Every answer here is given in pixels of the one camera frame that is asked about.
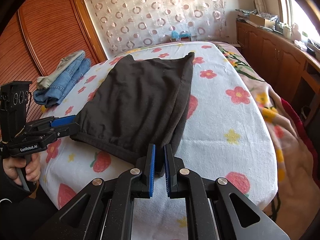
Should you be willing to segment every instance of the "beige folded garment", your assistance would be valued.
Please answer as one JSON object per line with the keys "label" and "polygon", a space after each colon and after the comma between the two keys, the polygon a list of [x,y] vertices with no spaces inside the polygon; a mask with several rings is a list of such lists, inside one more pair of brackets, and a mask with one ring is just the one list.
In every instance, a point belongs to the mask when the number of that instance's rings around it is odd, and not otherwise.
{"label": "beige folded garment", "polygon": [[46,77],[38,77],[37,78],[37,89],[47,89],[51,86],[51,84],[57,79],[57,77],[64,71],[76,58],[80,55],[84,54],[83,50],[76,51],[61,59],[56,70]]}

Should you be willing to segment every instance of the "triangular cutout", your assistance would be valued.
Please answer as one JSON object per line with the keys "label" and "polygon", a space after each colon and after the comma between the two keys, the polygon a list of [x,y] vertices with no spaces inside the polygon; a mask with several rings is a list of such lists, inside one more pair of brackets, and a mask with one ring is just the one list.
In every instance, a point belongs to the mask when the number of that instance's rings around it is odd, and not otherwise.
{"label": "triangular cutout", "polygon": [[260,217],[235,193],[230,194],[230,199],[235,208],[240,225],[247,228],[260,221]]}
{"label": "triangular cutout", "polygon": [[83,195],[61,218],[60,221],[73,228],[77,228],[89,202],[90,195]]}

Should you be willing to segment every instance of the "black garment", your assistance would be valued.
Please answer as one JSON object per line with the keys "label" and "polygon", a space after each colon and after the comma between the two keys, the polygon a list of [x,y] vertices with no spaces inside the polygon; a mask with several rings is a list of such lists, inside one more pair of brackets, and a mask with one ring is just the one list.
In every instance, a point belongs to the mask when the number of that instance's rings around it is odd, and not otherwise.
{"label": "black garment", "polygon": [[135,61],[123,57],[86,103],[75,121],[80,132],[73,140],[135,164],[156,144],[156,172],[164,164],[162,147],[175,153],[187,119],[194,53],[184,58]]}
{"label": "black garment", "polygon": [[32,192],[15,184],[3,170],[0,159],[0,199],[10,199],[0,203],[0,239],[27,240],[52,215],[57,212],[49,197],[38,187],[36,199],[27,197]]}

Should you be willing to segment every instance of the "window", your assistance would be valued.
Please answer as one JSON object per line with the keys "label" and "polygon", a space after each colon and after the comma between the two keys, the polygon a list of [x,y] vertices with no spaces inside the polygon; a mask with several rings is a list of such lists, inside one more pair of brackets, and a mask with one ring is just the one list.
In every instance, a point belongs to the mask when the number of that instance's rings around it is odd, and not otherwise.
{"label": "window", "polygon": [[280,20],[289,26],[296,23],[299,31],[308,34],[308,38],[320,43],[320,36],[307,14],[295,0],[279,0]]}

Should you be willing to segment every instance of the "metal screw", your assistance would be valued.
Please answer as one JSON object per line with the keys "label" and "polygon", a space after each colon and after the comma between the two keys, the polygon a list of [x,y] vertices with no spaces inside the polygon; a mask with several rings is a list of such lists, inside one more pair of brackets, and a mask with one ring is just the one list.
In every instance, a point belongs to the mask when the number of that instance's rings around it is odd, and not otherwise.
{"label": "metal screw", "polygon": [[220,185],[226,185],[228,183],[227,179],[226,178],[219,178],[218,179],[218,183]]}
{"label": "metal screw", "polygon": [[133,169],[131,169],[130,173],[131,173],[132,175],[137,175],[137,174],[140,173],[140,170],[137,169],[137,168],[133,168]]}
{"label": "metal screw", "polygon": [[99,186],[102,183],[102,179],[96,178],[92,181],[92,184],[95,186]]}
{"label": "metal screw", "polygon": [[182,175],[188,175],[190,173],[190,171],[188,169],[181,169],[179,171]]}

